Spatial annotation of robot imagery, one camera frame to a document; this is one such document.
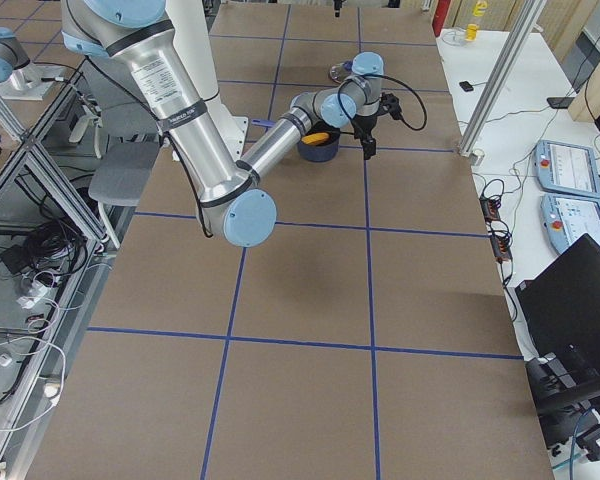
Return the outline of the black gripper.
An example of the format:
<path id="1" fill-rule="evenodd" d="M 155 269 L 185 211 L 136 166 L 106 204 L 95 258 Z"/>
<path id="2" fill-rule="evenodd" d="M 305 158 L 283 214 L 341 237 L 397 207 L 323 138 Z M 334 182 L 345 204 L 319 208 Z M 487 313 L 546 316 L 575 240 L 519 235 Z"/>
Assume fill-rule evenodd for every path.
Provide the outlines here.
<path id="1" fill-rule="evenodd" d="M 333 0 L 335 17 L 341 15 L 341 0 Z M 376 113 L 371 115 L 357 114 L 353 118 L 354 138 L 361 141 L 363 159 L 371 159 L 376 155 L 376 140 L 373 138 L 373 130 L 377 125 Z"/>

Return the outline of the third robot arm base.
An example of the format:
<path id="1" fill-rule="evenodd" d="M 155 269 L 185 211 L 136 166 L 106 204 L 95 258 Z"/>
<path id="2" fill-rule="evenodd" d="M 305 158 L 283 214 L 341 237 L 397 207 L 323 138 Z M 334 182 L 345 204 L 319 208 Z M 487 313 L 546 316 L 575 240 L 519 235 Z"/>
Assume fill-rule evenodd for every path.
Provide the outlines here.
<path id="1" fill-rule="evenodd" d="M 0 27 L 0 96 L 6 100 L 41 101 L 52 84 L 65 77 L 62 66 L 32 61 L 14 32 Z"/>

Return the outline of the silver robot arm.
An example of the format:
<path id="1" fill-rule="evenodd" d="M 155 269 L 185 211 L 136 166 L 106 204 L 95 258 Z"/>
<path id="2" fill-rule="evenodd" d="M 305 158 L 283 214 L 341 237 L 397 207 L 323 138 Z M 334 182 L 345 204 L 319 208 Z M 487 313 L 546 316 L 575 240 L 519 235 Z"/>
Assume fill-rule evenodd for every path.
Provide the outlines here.
<path id="1" fill-rule="evenodd" d="M 198 1 L 64 1 L 65 46 L 124 64 L 169 137 L 189 177 L 206 235 L 239 247 L 265 241 L 274 229 L 274 200 L 258 185 L 318 122 L 358 130 L 364 156 L 375 153 L 371 131 L 384 62 L 374 52 L 354 57 L 338 88 L 295 97 L 290 109 L 246 153 L 233 153 L 215 121 L 219 103 L 197 85 L 216 88 L 208 27 Z"/>

